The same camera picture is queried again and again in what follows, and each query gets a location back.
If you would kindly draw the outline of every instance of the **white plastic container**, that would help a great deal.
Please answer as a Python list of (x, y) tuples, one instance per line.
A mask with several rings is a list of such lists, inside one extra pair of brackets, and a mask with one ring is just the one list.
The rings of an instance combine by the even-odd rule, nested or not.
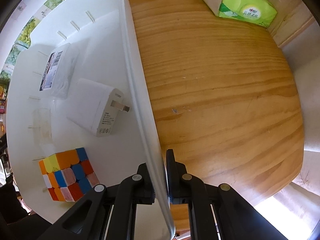
[[(128, 0), (65, 0), (48, 14), (30, 35), (31, 47), (18, 56), (8, 92), (7, 136), (10, 162), (26, 204), (55, 222), (69, 206), (52, 201), (34, 160), (85, 147), (90, 163), (107, 187), (120, 183), (147, 163), (156, 200), (138, 205), (135, 239), (171, 240), (175, 233), (170, 213), (164, 160), (141, 64)], [(80, 78), (123, 92), (129, 112), (119, 112), (112, 134), (92, 136), (67, 119), (67, 100), (39, 91), (50, 53), (70, 43), (81, 49), (69, 92)], [(32, 113), (50, 109), (52, 151), (34, 143), (28, 126)]]

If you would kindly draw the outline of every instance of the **rubik's cube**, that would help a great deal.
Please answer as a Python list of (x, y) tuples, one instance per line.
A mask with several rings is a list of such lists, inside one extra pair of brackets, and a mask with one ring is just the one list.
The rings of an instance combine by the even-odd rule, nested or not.
[(75, 202), (99, 184), (84, 148), (55, 153), (39, 161), (39, 166), (55, 201)]

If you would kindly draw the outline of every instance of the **sunlight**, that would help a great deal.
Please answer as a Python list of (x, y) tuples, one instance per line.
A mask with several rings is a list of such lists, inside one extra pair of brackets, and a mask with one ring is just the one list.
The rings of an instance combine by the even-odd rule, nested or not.
[(274, 197), (262, 201), (254, 208), (288, 240), (307, 240), (309, 238), (311, 229)]

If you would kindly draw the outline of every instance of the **white wall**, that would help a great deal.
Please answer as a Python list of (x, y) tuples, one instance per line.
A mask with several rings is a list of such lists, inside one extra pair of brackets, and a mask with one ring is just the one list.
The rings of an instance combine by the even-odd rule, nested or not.
[(320, 153), (304, 151), (301, 171), (292, 182), (320, 196), (319, 164)]
[(320, 152), (320, 27), (315, 22), (283, 48), (300, 97), (306, 151)]
[(17, 19), (11, 16), (0, 33), (0, 72), (4, 62), (9, 55), (12, 45), (19, 36), (21, 30), (28, 20), (36, 13), (36, 11), (47, 0), (22, 0), (26, 4), (25, 9), (21, 12)]

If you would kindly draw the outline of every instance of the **clamp screw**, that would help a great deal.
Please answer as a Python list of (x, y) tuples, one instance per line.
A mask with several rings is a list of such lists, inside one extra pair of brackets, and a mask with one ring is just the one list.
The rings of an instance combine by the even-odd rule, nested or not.
[(142, 176), (141, 176), (140, 174), (134, 174), (134, 175), (132, 176), (132, 179), (133, 179), (134, 181), (138, 181), (138, 180), (142, 179)]
[(104, 186), (99, 184), (94, 187), (95, 192), (102, 192), (104, 190)]
[(222, 184), (220, 185), (220, 188), (221, 188), (222, 190), (224, 190), (224, 191), (228, 191), (228, 190), (230, 190), (230, 185), (227, 184), (227, 183), (222, 183)]
[(182, 175), (182, 178), (183, 178), (184, 180), (191, 180), (191, 179), (192, 179), (192, 175), (186, 173), (186, 174), (183, 174), (183, 175)]

